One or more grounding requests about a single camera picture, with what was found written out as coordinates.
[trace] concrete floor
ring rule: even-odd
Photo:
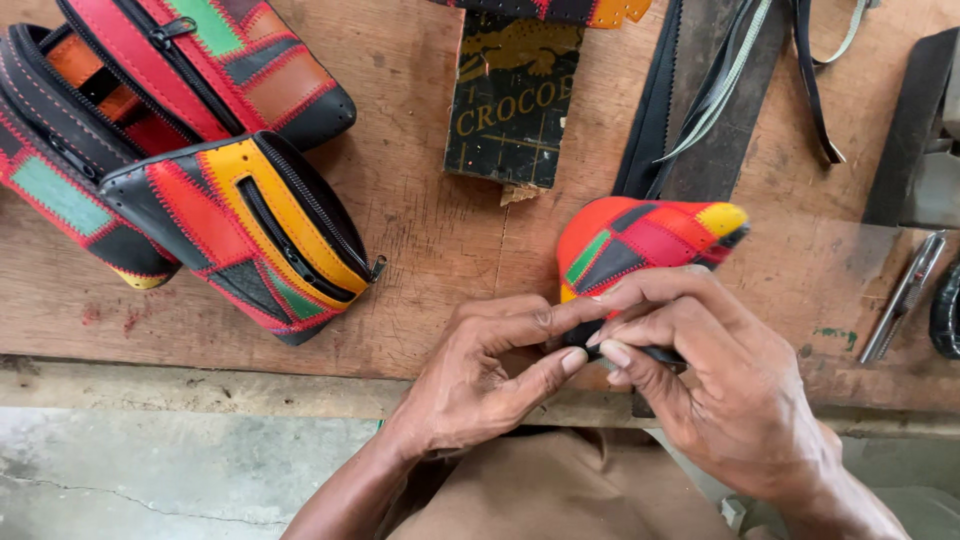
[[[0,538],[276,539],[375,429],[347,419],[0,407]],[[845,440],[848,467],[868,485],[960,498],[958,451],[951,441]],[[712,500],[729,494],[681,464]]]

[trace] crocodile logo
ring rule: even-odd
[[[531,75],[550,75],[557,57],[576,51],[584,29],[551,24],[539,19],[519,19],[499,32],[467,37],[461,55],[474,55],[460,68],[459,83],[472,81],[492,69],[513,69],[530,64]]]

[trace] zipper pull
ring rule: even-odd
[[[380,279],[380,274],[383,273],[383,269],[386,267],[387,258],[382,255],[376,256],[376,260],[373,262],[373,268],[370,269],[370,282],[376,283],[376,281]]]
[[[283,248],[283,255],[287,257],[287,260],[290,261],[290,264],[293,265],[294,270],[303,278],[305,282],[310,283],[311,285],[317,281],[317,277],[313,275],[313,272],[307,268],[306,264],[300,259],[300,255],[294,251],[293,246],[286,246]]]
[[[155,28],[150,32],[150,40],[154,43],[154,47],[168,51],[174,46],[172,38],[195,30],[197,30],[197,21],[190,17],[180,17]]]
[[[84,163],[76,154],[67,150],[63,144],[57,140],[56,137],[50,135],[50,146],[54,147],[54,150],[63,154],[63,157],[73,165],[73,168],[83,172],[89,179],[96,180],[97,173],[93,170],[93,167]]]

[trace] brown trousers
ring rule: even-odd
[[[425,460],[378,538],[734,539],[716,508],[642,430],[505,436]]]

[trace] green leather patch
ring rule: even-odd
[[[600,251],[600,248],[603,247],[607,240],[610,239],[610,231],[604,229],[597,234],[589,243],[589,245],[584,248],[584,251],[580,252],[580,256],[573,261],[573,264],[570,265],[570,268],[566,270],[564,277],[566,282],[573,285],[580,279],[580,276],[584,274],[584,271],[587,270],[587,267],[590,266],[590,263],[593,262],[593,258],[596,257],[597,252]]]
[[[306,319],[312,317],[317,313],[323,313],[324,309],[320,306],[317,306],[309,299],[304,298],[296,290],[290,288],[287,283],[274,274],[274,271],[267,269],[267,274],[270,276],[270,281],[274,282],[274,287],[276,290],[280,291],[280,294],[283,295],[284,300],[287,301],[287,304],[290,305],[290,309],[297,314],[301,319]]]
[[[197,21],[197,37],[216,57],[243,48],[243,41],[233,27],[206,0],[166,0],[178,15]]]
[[[96,233],[113,219],[40,158],[27,158],[10,179],[83,236]]]

